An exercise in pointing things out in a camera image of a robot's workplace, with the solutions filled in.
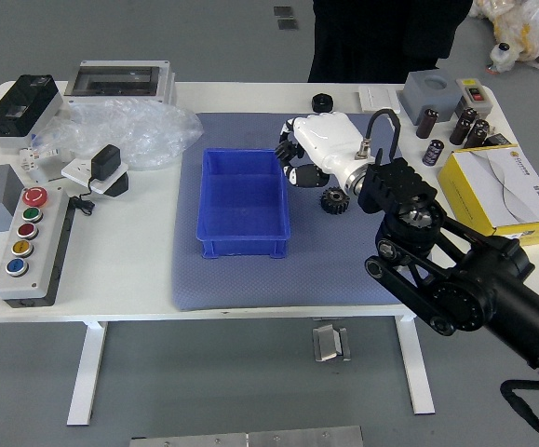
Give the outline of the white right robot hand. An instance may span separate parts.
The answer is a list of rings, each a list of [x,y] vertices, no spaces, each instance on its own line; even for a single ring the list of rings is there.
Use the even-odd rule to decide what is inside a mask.
[[[333,175],[348,195],[359,194],[367,167],[374,162],[370,140],[340,112],[286,121],[275,155],[290,184],[322,187]]]

